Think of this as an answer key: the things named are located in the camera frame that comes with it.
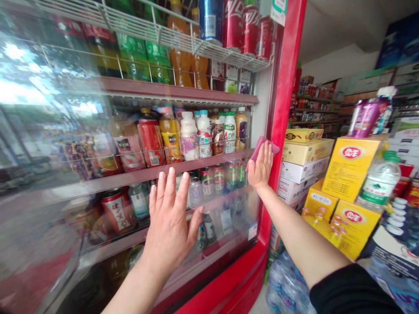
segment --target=blue can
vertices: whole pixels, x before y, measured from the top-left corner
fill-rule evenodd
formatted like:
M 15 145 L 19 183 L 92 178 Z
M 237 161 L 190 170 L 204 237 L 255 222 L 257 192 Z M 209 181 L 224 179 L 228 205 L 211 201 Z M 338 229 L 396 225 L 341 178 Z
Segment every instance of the blue can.
M 201 39 L 222 47 L 223 0 L 199 0 Z

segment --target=display cooler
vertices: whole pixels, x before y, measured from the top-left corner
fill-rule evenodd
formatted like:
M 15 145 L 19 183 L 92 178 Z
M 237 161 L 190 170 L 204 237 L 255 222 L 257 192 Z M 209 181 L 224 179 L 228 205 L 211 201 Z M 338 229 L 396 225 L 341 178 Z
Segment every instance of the display cooler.
M 271 55 L 262 59 L 189 35 L 199 25 L 191 15 L 198 2 L 180 5 L 182 14 L 167 0 L 0 0 L 3 311 L 100 313 L 141 255 L 150 220 L 138 208 L 147 207 L 151 184 L 169 167 L 198 178 L 215 234 L 171 275 L 153 312 L 252 307 L 271 220 L 243 169 L 260 136 L 283 146 L 306 0 L 288 1 L 285 27 L 272 23 Z M 271 2 L 258 9 L 269 15 Z M 171 16 L 191 31 L 168 28 Z M 145 43 L 149 58 L 124 53 L 122 38 Z M 201 76 L 209 89 L 195 88 L 197 73 L 182 73 L 170 63 L 173 53 L 207 58 L 210 71 Z M 222 76 L 224 64 L 238 74 L 226 68 Z M 179 86 L 183 75 L 192 87 Z M 161 127 L 167 106 L 177 125 L 172 133 Z M 247 126 L 238 147 L 232 139 L 233 150 L 186 158 L 184 142 L 171 140 L 183 136 L 182 111 L 240 107 Z M 204 144 L 198 145 L 200 152 Z M 279 153 L 269 181 L 274 190 L 281 165 Z M 187 217 L 197 205 L 189 200 Z

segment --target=left hand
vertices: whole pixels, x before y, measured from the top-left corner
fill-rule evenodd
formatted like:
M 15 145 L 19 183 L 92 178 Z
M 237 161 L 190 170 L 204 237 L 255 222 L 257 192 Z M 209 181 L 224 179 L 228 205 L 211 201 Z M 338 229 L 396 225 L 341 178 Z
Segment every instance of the left hand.
M 169 169 L 166 177 L 160 172 L 158 185 L 150 191 L 150 228 L 144 253 L 155 271 L 170 275 L 186 258 L 195 244 L 204 207 L 197 208 L 188 224 L 186 203 L 189 191 L 189 174 L 184 172 L 176 194 L 176 171 Z

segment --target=white milk bottle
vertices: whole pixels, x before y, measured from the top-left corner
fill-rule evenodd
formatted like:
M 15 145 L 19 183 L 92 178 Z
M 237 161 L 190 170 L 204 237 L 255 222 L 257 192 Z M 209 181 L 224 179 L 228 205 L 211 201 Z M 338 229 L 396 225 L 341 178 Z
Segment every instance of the white milk bottle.
M 208 118 L 208 111 L 201 110 L 201 116 L 198 119 L 198 135 L 199 135 L 199 156 L 201 158 L 210 157 L 213 155 L 212 149 L 212 126 Z
M 180 122 L 180 138 L 182 146 L 182 154 L 185 161 L 199 158 L 198 147 L 198 129 L 195 125 L 192 112 L 182 112 L 182 120 Z

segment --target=yellow box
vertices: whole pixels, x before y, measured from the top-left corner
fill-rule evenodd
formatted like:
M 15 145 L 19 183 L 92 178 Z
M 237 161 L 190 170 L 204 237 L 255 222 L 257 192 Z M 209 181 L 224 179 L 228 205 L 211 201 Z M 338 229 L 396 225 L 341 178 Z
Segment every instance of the yellow box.
M 287 129 L 285 140 L 298 143 L 307 143 L 322 138 L 323 129 Z
M 339 250 L 354 261 L 367 243 L 381 214 L 357 204 L 339 200 L 333 218 L 336 215 L 348 223 L 348 226 L 345 227 L 347 234 L 342 237 Z
M 284 142 L 282 158 L 293 164 L 304 166 L 306 163 L 330 156 L 334 140 L 320 139 L 308 143 Z
M 319 211 L 319 207 L 324 207 L 326 209 L 324 221 L 329 222 L 339 199 L 321 191 L 323 181 L 324 179 L 318 180 L 311 186 L 304 207 L 310 210 L 310 216 L 314 216 Z
M 340 137 L 336 140 L 322 191 L 353 203 L 374 157 L 381 152 L 388 134 L 365 139 Z

